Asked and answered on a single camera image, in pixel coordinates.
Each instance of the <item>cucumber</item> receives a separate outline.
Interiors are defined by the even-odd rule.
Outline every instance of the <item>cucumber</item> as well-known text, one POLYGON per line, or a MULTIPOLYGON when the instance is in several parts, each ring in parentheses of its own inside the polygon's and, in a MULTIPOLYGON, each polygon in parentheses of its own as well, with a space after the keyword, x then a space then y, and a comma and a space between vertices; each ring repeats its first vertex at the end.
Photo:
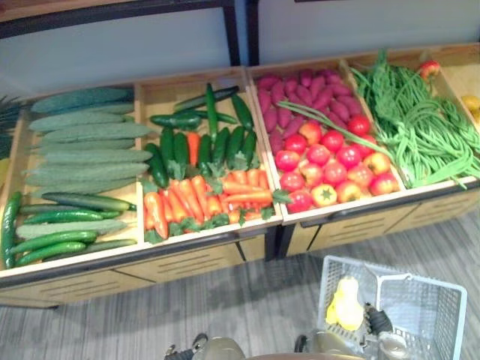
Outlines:
POLYGON ((93 210, 51 211, 36 214, 23 221, 24 224, 70 223, 71 221, 96 221, 104 217, 93 210))
POLYGON ((173 157, 175 161, 181 166, 187 166, 188 164, 188 143, 187 137, 184 133, 176 133, 173 136, 173 148, 175 152, 173 157))
POLYGON ((52 113, 75 107, 118 101, 131 95, 131 88, 86 88, 45 97, 33 104, 35 113, 52 113))
MULTIPOLYGON (((222 101, 229 98, 239 90, 238 86, 232 86, 230 88, 221 88, 217 91, 214 91, 213 95, 215 101, 222 101)), ((176 103, 173 107, 173 111, 178 113, 180 111, 194 109, 196 107, 202 107, 206 104, 205 95, 200 95, 197 97, 192 97, 191 99, 184 100, 180 103, 176 103)))
POLYGON ((99 234, 119 231, 127 227, 123 221, 106 219, 99 221, 75 221, 72 223, 26 224, 16 228, 16 234, 23 239, 74 230, 94 230, 99 234))
POLYGON ((209 176, 209 163, 212 162, 212 138, 209 135, 205 134, 200 139, 200 147, 198 153, 198 168, 200 170, 200 173, 203 176, 209 176))
POLYGON ((131 122, 79 125, 47 133, 43 137, 43 141, 46 143, 75 143, 91 140, 133 139, 144 137, 150 132, 152 132, 150 127, 131 122))
POLYGON ((252 130, 254 128, 254 120, 252 119, 252 114, 247 104, 237 94, 232 95, 232 104, 240 123, 245 129, 252 130))
POLYGON ((16 261, 16 266, 25 266, 37 260, 45 259, 46 257, 53 257, 59 254, 76 253, 86 248, 86 245, 78 241, 61 242, 47 247, 42 247, 39 250, 27 253, 16 261))
POLYGON ((235 165, 235 155, 240 151, 243 144, 243 136, 245 129, 242 126, 237 126, 232 132, 226 148, 226 165, 229 169, 233 169, 235 165))
POLYGON ((213 152, 211 153, 211 161, 213 164, 220 167, 224 164, 225 154, 227 152, 227 143, 230 138, 230 132, 227 127, 224 127, 217 135, 213 146, 213 152))
POLYGON ((10 249, 11 254, 20 254, 26 251, 35 251, 46 246, 58 244, 60 242, 83 242, 91 244, 97 238, 95 231, 62 231, 49 235, 38 236, 28 241, 24 241, 10 249))
POLYGON ((141 150, 58 150, 45 154, 49 164, 102 164, 102 163, 141 163, 152 157, 141 150))
POLYGON ((168 187, 167 169, 164 166, 158 147, 149 143, 145 146, 145 150, 151 154, 147 164, 149 166, 148 172, 151 174, 154 183, 161 188, 168 187))
POLYGON ((32 121, 28 128, 32 131, 46 133, 48 131, 66 129, 77 125, 110 124, 123 121, 123 117, 116 114, 86 111, 68 112, 66 114, 39 118, 38 120, 32 121))
POLYGON ((22 193, 19 191, 12 193, 1 219, 1 260, 6 269, 11 269, 15 266, 15 256, 10 253, 10 249, 15 244, 15 220, 17 219, 21 201, 22 193))
POLYGON ((137 207, 128 201, 114 199, 108 196, 79 195, 78 193, 45 193, 42 198, 56 201, 62 205, 81 206, 93 210, 113 212, 137 210, 137 207))
POLYGON ((58 259, 64 259, 65 257, 75 257, 77 255, 96 253, 98 251, 111 250, 116 248, 121 248, 124 246, 135 245, 137 240, 132 238, 123 238, 119 240, 110 240, 110 241, 99 241, 94 244, 87 245, 85 250, 81 250, 78 253, 62 253, 60 255, 50 256, 43 261, 53 261, 58 259))
POLYGON ((162 157, 163 165, 170 177, 173 175, 173 169, 170 166, 170 161, 173 157, 173 130, 170 127, 164 127, 160 135, 160 156, 162 157))

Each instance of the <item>green cucumber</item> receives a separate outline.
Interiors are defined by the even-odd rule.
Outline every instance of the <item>green cucumber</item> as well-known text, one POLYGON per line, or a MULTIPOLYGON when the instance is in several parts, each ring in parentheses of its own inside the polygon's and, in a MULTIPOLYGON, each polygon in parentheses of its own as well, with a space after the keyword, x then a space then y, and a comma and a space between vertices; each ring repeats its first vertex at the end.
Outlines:
POLYGON ((71 221, 96 221, 104 217, 93 210, 51 211, 36 214, 23 221, 24 224, 70 223, 71 221))
POLYGON ((209 163, 212 162, 212 138, 209 135, 205 134, 200 139, 200 147, 198 153, 198 168, 200 170, 200 173, 203 176, 209 176, 209 163))
POLYGON ((12 269, 15 266, 15 256, 10 253, 10 249, 15 245, 15 220, 21 200, 22 193, 19 191, 12 193, 1 219, 1 260, 6 269, 12 269))
POLYGON ((217 165, 217 167, 224 165, 229 138, 230 132, 227 127, 224 127, 222 130, 220 130, 217 135, 217 139, 213 145, 213 152, 211 153, 211 161, 213 164, 217 165))
POLYGON ((78 193, 45 193, 42 198, 45 200, 56 201, 62 205, 81 206, 93 210, 114 212, 137 210, 137 207, 128 201, 114 199, 108 196, 81 195, 78 193))
POLYGON ((145 150, 151 153, 151 157, 147 161, 147 164, 149 166, 148 172, 151 174, 154 183, 161 188, 166 188, 168 186, 167 169, 164 166, 158 147, 150 142, 145 146, 145 150))
POLYGON ((226 165, 232 169, 235 165, 235 155, 240 151, 243 144, 243 136, 245 129, 242 126, 237 126, 232 132, 226 148, 226 165))
POLYGON ((91 244, 97 238, 98 234, 95 231, 62 231, 55 232, 49 235, 38 236, 24 241, 10 249, 11 254, 20 254, 26 251, 35 251, 46 246, 58 244, 61 242, 83 242, 91 244))
MULTIPOLYGON (((233 94, 235 94, 239 90, 238 86, 232 86, 230 88, 221 88, 217 91, 214 91, 213 95, 215 101, 222 101, 224 99, 229 98, 233 94)), ((206 104, 205 95, 200 95, 197 97, 192 97, 191 99, 184 100, 180 103, 176 103, 173 107, 173 111, 175 113, 188 110, 188 109, 195 109, 196 107, 202 107, 206 104)))
POLYGON ((232 95, 232 104, 240 123, 245 129, 252 130, 254 128, 254 120, 247 104, 237 94, 232 95))
POLYGON ((53 257, 59 254, 77 253, 86 248, 86 245, 78 241, 61 242, 59 244, 42 247, 39 250, 27 253, 16 261, 16 266, 25 266, 37 260, 53 257))

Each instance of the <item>apple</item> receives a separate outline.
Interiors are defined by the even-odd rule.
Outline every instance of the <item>apple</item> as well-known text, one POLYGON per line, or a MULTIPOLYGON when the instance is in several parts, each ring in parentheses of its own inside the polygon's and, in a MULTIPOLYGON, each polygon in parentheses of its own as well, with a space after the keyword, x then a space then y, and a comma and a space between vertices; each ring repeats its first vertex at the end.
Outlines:
POLYGON ((370 184, 370 192, 372 195, 390 194, 395 191, 399 191, 397 179, 391 172, 378 175, 370 184))
POLYGON ((346 178, 355 182, 360 188, 368 188, 374 179, 374 174, 366 165, 360 163, 359 165, 348 170, 346 178))
POLYGON ((307 150, 307 159, 313 164, 320 165, 321 167, 327 164, 330 158, 330 151, 320 144, 313 144, 307 150))
POLYGON ((381 152, 374 152, 373 154, 368 155, 364 160, 368 169, 372 170, 374 175, 385 174, 390 171, 390 159, 387 155, 381 152))
POLYGON ((360 200, 363 197, 362 189, 351 180, 343 181, 335 190, 337 191, 339 203, 360 200))

